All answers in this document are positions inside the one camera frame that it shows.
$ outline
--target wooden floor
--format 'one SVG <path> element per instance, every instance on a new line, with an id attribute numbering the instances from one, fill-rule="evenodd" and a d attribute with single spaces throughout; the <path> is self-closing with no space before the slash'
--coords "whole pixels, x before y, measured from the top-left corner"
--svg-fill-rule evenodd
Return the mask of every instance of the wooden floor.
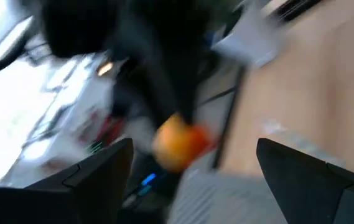
<path id="1" fill-rule="evenodd" d="M 354 0 L 324 0 L 286 34 L 283 53 L 245 80 L 222 170 L 262 175 L 255 155 L 260 137 L 298 147 L 266 134 L 271 119 L 354 171 Z"/>

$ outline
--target desk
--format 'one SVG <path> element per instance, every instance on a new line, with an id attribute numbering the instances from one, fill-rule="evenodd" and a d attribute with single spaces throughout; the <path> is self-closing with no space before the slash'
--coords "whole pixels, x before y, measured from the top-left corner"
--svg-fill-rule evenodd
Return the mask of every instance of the desk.
<path id="1" fill-rule="evenodd" d="M 324 0 L 286 33 L 278 58 L 243 81 L 221 170 L 262 176 L 256 158 L 261 137 L 296 148 L 263 131 L 261 122 L 273 119 L 354 171 L 354 1 Z"/>

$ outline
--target wooden surface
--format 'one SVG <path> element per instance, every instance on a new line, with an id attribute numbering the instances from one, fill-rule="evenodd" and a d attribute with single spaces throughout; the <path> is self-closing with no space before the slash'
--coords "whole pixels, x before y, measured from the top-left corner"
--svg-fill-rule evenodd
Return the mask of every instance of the wooden surface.
<path id="1" fill-rule="evenodd" d="M 265 133 L 273 119 L 354 171 L 354 0 L 325 0 L 287 28 L 284 51 L 245 80 L 221 168 L 262 175 L 261 137 L 297 148 Z"/>

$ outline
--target orange fruit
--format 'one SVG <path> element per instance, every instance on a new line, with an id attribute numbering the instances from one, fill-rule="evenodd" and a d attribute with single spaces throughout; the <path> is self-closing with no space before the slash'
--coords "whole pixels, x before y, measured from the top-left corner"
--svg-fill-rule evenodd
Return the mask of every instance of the orange fruit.
<path id="1" fill-rule="evenodd" d="M 154 139 L 154 155 L 168 171 L 182 172 L 210 145 L 203 126 L 188 126 L 177 114 L 158 130 Z"/>

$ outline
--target white object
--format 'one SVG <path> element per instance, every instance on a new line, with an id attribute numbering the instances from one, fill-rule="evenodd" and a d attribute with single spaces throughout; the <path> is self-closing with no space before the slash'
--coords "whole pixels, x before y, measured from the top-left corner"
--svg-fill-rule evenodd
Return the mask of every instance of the white object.
<path id="1" fill-rule="evenodd" d="M 258 1 L 247 0 L 241 5 L 245 9 L 240 20 L 230 34 L 215 41 L 212 49 L 240 62 L 249 61 L 261 67 L 279 53 L 282 46 L 281 31 L 261 14 Z"/>

